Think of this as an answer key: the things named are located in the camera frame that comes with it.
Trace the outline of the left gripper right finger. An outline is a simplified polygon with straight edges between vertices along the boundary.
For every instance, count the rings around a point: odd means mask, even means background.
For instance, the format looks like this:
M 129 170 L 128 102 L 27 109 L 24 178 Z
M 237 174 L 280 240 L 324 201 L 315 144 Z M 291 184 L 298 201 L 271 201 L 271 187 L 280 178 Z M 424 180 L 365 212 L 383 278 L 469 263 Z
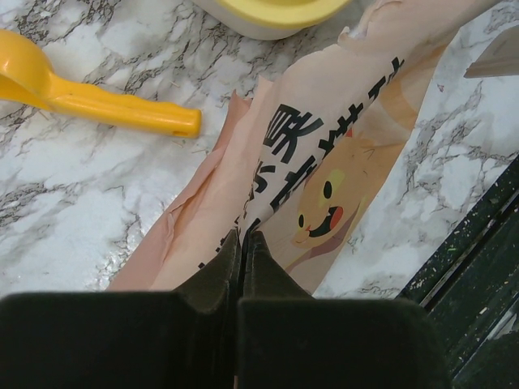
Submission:
M 243 248 L 240 388 L 449 388 L 426 311 L 405 299 L 316 299 L 273 259 L 264 235 Z

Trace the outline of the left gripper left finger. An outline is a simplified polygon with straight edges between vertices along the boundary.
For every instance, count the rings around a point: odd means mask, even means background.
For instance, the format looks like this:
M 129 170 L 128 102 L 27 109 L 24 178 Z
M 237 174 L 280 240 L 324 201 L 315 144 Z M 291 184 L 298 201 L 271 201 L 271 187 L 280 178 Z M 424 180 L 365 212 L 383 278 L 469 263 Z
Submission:
M 231 388 L 241 247 L 167 292 L 17 293 L 1 300 L 4 388 Z

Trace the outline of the pink cat litter bag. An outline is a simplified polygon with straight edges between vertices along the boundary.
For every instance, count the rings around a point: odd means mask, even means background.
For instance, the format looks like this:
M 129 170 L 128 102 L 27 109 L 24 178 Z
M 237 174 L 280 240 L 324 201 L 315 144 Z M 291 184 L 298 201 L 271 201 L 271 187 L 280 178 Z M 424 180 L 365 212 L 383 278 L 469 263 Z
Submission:
M 321 284 L 418 118 L 438 61 L 490 1 L 377 1 L 337 43 L 251 100 L 232 97 L 221 136 L 109 291 L 171 290 L 204 270 L 227 234 L 264 234 L 306 292 Z

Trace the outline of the orange plastic scoop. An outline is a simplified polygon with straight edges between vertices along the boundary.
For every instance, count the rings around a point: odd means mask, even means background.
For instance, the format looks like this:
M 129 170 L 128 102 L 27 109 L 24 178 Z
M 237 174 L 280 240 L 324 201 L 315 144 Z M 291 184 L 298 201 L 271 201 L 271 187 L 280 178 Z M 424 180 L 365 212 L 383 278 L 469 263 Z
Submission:
M 199 136 L 202 113 L 170 102 L 107 92 L 57 76 L 45 53 L 28 38 L 1 30 L 1 99 L 53 113 L 160 135 Z

